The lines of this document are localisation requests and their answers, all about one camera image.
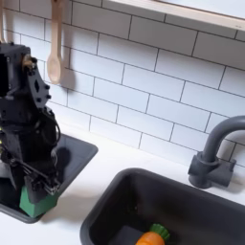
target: toy carrot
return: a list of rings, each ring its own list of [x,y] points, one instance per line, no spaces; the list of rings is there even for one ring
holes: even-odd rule
[[[167,229],[161,225],[154,224],[148,233],[143,234],[136,245],[165,245],[170,237]]]

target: sink basin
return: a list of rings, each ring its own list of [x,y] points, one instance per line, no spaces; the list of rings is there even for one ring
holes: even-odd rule
[[[244,245],[245,207],[158,174],[128,169],[112,181],[80,230],[83,245],[135,245],[153,223],[167,245]]]

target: faucet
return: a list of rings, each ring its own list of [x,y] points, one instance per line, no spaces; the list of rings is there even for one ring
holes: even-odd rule
[[[217,125],[207,139],[204,150],[193,156],[189,167],[189,181],[199,189],[208,189],[213,183],[227,187],[232,180],[235,161],[224,164],[216,157],[227,135],[245,130],[245,116],[227,119]]]

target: wooden utensil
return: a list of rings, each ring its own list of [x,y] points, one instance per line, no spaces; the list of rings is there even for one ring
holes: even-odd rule
[[[4,43],[4,13],[3,13],[3,0],[0,0],[0,42]]]
[[[59,84],[63,73],[61,58],[61,32],[64,0],[52,1],[52,39],[51,54],[48,59],[48,75],[53,84]]]

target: utensil handle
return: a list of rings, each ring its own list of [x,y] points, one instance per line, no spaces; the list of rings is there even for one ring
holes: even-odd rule
[[[0,42],[4,43],[4,13],[3,13],[3,0],[0,0]]]
[[[52,39],[51,53],[61,57],[63,0],[52,0]]]

